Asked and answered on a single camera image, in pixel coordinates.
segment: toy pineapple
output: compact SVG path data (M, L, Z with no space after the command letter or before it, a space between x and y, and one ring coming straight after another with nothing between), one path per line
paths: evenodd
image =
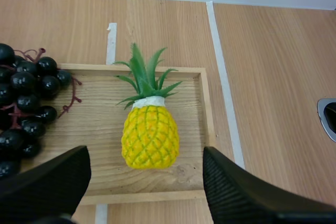
M172 115L165 108L164 99L175 94L170 92L181 81L162 89L164 79L169 72L176 71L174 69L168 69L155 79L155 69L165 48L157 51L147 65L138 46L132 44L131 49L132 58L128 63L116 62L130 68L135 82L126 76L117 77L130 83L138 93L121 101L129 102L125 109L133 106L124 124L122 156L132 168L167 168L179 154L179 134Z

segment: wooden table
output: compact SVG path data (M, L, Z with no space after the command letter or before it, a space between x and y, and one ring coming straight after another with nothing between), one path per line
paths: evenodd
M117 23L116 60L137 42L146 58L168 47L164 66L205 67L220 150L233 159L205 3L162 0L0 0L0 42L44 47L58 62L105 64L108 23ZM336 97L336 13L215 5L249 172L335 204L336 144L316 115ZM95 206L75 219L94 223ZM108 223L212 223L205 200L109 205Z

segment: wooden tray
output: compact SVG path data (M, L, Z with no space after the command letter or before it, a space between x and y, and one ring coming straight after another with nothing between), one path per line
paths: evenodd
M183 80L178 94L166 99L180 134L180 156L168 169L138 170L127 167L121 156L123 124L130 111L124 98L135 95L128 83L113 77L128 74L124 66L60 66L83 82L70 112L49 126L43 151L32 161L23 163L28 170L78 145L86 145L91 158L92 178L82 205L121 202L159 201L204 198L202 152L205 145L215 145L214 124L208 81L203 68L176 68L165 81L166 86ZM167 68L158 67L157 74ZM71 101L71 89L48 102L59 112Z

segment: white pineapple band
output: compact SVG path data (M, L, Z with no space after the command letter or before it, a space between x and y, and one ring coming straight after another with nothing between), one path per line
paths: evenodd
M132 109L134 108L142 108L145 106L163 106L165 107L164 104L164 98L163 97L157 97L157 96L152 96L152 97L146 97L144 99L136 100L133 104Z

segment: green leaf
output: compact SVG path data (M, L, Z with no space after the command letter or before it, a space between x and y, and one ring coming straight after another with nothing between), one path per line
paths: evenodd
M158 90L155 95L158 95L160 97L167 97L168 93L170 91L172 91L174 88L176 88L178 85L180 85L182 83L182 81L175 83L173 85L170 85L169 87L162 89L162 90Z
M136 101L136 100L139 100L139 99L142 99L142 98L143 98L142 95L136 95L136 96L134 96L134 97L128 97L128 98L122 100L121 102L118 102L116 105L119 105L119 104L122 103L122 102Z
M141 72L141 67L137 60L135 60L134 58L130 60L130 69L132 70L135 82L137 83L138 91L142 93L142 84L140 80L142 79L143 72Z
M139 66L139 71L142 72L142 78L147 81L147 74L146 74L146 65L145 62L143 61L141 52L137 46L136 43L133 43L131 45L131 49L132 49L132 59L134 59L135 61L138 62L138 66Z
M129 106L133 105L134 102L135 102L135 101L131 101L131 102L129 102L129 103L125 106L124 110L127 109Z
M147 64L147 77L149 84L152 86L152 88L155 88L155 69L156 66L158 65L158 60L161 55L161 53L165 50L166 48L162 48L159 51L157 51L151 59L149 60Z
M151 97L154 94L154 89L143 79L141 79L142 88L143 88L143 96Z
M158 78L158 79L155 81L155 89L156 89L156 90L157 90L158 85L159 85L159 79L160 79L160 78Z
M163 85L163 81L166 78L167 74L172 72L172 71L177 71L176 69L168 69L165 73L163 73L163 75L160 77L160 84L159 84L159 89L162 89L162 85Z
M126 66L130 67L130 65L127 62L125 62L125 61L115 61L113 63L113 65L117 65L117 64L123 64L123 65L126 65Z
M170 93L165 96L165 98L170 97L171 95L177 94L178 92Z
M116 76L117 78L119 78L122 81L126 81L128 82L130 85L132 85L134 87L134 89L136 90L137 93L139 93L139 90L137 88L137 86L135 85L134 81L126 76Z
M158 64L160 64L162 61L164 61L164 59L159 60L159 61L157 62L157 64L156 64L156 66L158 66Z

